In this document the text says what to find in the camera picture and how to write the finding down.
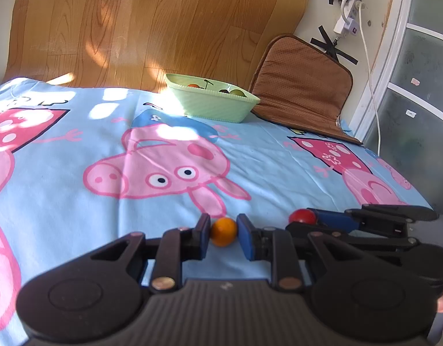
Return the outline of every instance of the brown cushion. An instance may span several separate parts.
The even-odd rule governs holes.
[[[292,35],[274,39],[255,72],[249,91],[261,99],[258,117],[295,129],[361,144],[337,126],[353,86],[350,71]]]

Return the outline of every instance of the wooden floor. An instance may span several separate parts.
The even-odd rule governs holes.
[[[307,2],[16,0],[5,80],[69,73],[63,83],[73,87],[158,92],[176,72],[246,88],[269,41],[294,31]]]

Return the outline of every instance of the small ball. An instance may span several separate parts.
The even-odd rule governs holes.
[[[241,90],[238,90],[238,89],[231,90],[229,93],[230,93],[231,95],[237,95],[237,96],[244,96],[244,97],[247,97],[247,96],[245,96],[245,94],[244,94]]]
[[[301,222],[303,224],[316,225],[317,217],[313,211],[309,209],[297,209],[289,216],[289,223]]]
[[[226,247],[237,237],[236,221],[229,217],[216,220],[210,228],[210,239],[215,246]]]

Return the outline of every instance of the red ball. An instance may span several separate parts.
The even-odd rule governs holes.
[[[309,209],[297,209],[289,216],[289,223],[301,222],[303,224],[316,225],[317,217]]]

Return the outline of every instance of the green basket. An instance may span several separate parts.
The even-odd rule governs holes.
[[[188,116],[239,123],[260,102],[250,92],[218,80],[165,74],[165,82]],[[201,88],[188,87],[189,84],[197,84]],[[220,90],[240,90],[244,96]]]

